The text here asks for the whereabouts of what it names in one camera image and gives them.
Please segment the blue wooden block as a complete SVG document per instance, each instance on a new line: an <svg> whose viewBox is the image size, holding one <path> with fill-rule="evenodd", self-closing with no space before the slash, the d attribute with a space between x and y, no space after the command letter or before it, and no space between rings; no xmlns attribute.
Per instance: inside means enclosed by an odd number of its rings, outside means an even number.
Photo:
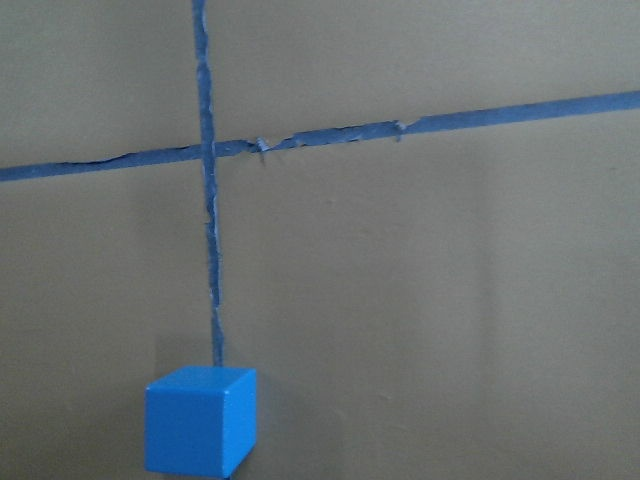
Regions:
<svg viewBox="0 0 640 480"><path fill-rule="evenodd" d="M257 435L254 369L186 366L148 384L144 466L151 472L228 479Z"/></svg>

